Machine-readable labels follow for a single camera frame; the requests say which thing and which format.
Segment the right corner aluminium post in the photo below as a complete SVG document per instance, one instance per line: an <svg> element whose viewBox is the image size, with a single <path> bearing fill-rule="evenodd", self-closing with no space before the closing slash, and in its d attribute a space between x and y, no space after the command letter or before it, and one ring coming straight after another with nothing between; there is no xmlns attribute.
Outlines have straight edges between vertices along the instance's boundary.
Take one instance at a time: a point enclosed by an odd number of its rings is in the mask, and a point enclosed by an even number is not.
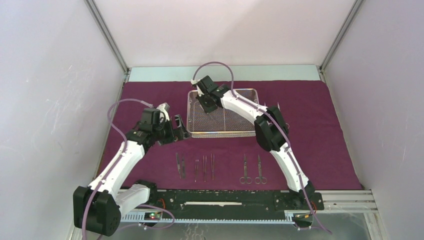
<svg viewBox="0 0 424 240"><path fill-rule="evenodd" d="M362 5L365 3L365 0L355 0L353 2L353 5L351 6L346 18L344 19L338 33L335 36L335 39L333 40L330 48L328 49L323 61L321 62L319 69L323 73L325 69L330 64L332 58L334 57L334 54L338 50L340 44L342 43L345 35L347 34L350 26L354 22L357 14L359 13Z"/></svg>

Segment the aluminium frame rail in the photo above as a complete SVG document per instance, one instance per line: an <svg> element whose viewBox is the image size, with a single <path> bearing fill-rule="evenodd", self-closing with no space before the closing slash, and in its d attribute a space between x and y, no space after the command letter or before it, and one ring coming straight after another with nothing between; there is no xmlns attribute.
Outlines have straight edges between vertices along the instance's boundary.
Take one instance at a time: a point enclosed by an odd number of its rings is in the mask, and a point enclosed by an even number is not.
<svg viewBox="0 0 424 240"><path fill-rule="evenodd" d="M314 192L308 200L301 200L289 191L282 190L151 190L148 197L124 210L127 214L142 204L163 207L173 214L186 218L200 207L225 208L238 211L376 211L372 193L368 190L324 190Z"/></svg>

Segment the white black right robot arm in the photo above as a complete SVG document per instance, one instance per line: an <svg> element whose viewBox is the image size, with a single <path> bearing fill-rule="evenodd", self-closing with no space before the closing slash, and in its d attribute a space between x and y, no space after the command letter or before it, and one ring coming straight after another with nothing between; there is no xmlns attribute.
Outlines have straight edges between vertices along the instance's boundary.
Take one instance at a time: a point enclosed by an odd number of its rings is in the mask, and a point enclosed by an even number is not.
<svg viewBox="0 0 424 240"><path fill-rule="evenodd" d="M225 84L213 83L205 87L194 84L198 91L198 101L206 113L218 108L230 110L254 125L258 145L271 153L284 174L291 194L291 204L297 209L304 209L311 202L315 191L312 182L302 171L291 148L286 122L278 107L266 107L255 103Z"/></svg>

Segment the corner aluminium post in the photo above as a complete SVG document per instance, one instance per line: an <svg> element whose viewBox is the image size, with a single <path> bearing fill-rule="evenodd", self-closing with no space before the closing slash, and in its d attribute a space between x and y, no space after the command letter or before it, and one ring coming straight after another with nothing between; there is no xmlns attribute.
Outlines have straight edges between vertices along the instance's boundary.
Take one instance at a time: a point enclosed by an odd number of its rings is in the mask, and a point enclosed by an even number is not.
<svg viewBox="0 0 424 240"><path fill-rule="evenodd" d="M112 32L110 31L109 27L107 26L107 23L96 3L95 0L84 0L89 12L91 13L95 23L97 24L101 34L103 35L107 45L109 46L113 56L117 60L120 68L123 70L125 75L128 75L130 72L130 68L128 67L128 64L124 60L124 57L119 50L119 47L112 35Z"/></svg>
<svg viewBox="0 0 424 240"><path fill-rule="evenodd" d="M354 22L357 14L359 13L362 5L365 3L365 0L355 0L353 2L353 5L351 6L346 18L344 19L338 33L335 36L335 39L333 40L330 48L328 49L323 61L321 62L319 69L323 73L325 69L330 64L332 58L334 57L334 54L338 50L340 44L342 43L345 35L347 34L350 26Z"/></svg>

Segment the left corner aluminium post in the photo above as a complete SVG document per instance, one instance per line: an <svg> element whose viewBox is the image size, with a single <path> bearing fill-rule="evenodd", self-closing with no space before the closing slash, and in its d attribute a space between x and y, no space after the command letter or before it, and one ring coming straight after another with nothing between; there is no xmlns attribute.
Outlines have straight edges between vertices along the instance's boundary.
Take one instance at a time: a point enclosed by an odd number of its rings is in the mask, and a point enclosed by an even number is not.
<svg viewBox="0 0 424 240"><path fill-rule="evenodd" d="M107 23L96 3L95 0L84 0L89 12L91 13L95 23L97 24L101 34L103 35L107 45L109 46L113 56L117 60L120 68L123 70L125 75L128 75L130 72L130 68L128 67L128 64L124 60L124 57L119 50L119 47L112 35L112 32L110 31L109 27L107 26Z"/></svg>

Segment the steel instrument tray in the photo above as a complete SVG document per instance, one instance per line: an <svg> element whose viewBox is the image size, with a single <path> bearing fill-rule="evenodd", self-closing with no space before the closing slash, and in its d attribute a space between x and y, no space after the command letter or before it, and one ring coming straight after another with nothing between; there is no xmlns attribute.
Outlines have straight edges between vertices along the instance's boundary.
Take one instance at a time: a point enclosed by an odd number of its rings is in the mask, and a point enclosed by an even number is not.
<svg viewBox="0 0 424 240"><path fill-rule="evenodd" d="M205 113L197 96L197 90L191 90L187 95L186 129L192 138L242 138L256 135L254 125L231 110L217 108L211 113Z"/></svg>

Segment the steel forceps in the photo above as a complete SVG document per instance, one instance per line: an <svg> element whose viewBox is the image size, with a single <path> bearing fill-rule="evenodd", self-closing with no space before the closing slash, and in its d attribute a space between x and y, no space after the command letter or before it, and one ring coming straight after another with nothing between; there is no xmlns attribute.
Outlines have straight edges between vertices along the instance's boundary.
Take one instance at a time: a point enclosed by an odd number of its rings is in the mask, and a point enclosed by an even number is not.
<svg viewBox="0 0 424 240"><path fill-rule="evenodd" d="M261 157L258 155L257 156L257 168L258 168L258 176L255 177L254 182L256 184L266 184L268 182L267 178L263 176L263 171L262 171L262 161L261 161Z"/></svg>
<svg viewBox="0 0 424 240"><path fill-rule="evenodd" d="M239 178L239 182L241 184L250 185L252 183L252 178L248 176L248 168L247 168L247 157L243 156L243 176Z"/></svg>

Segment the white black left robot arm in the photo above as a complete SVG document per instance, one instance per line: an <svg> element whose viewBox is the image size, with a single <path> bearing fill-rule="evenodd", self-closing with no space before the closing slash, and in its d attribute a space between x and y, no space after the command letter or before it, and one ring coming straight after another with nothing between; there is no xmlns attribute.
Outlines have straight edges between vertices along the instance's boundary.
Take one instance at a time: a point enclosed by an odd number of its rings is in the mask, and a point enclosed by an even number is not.
<svg viewBox="0 0 424 240"><path fill-rule="evenodd" d="M153 208L158 194L142 183L135 183L119 192L136 164L155 144L166 145L188 139L179 114L168 116L163 110L149 108L141 120L123 135L115 156L88 186L79 186L73 193L73 224L76 228L103 236L113 235L122 216L135 207Z"/></svg>

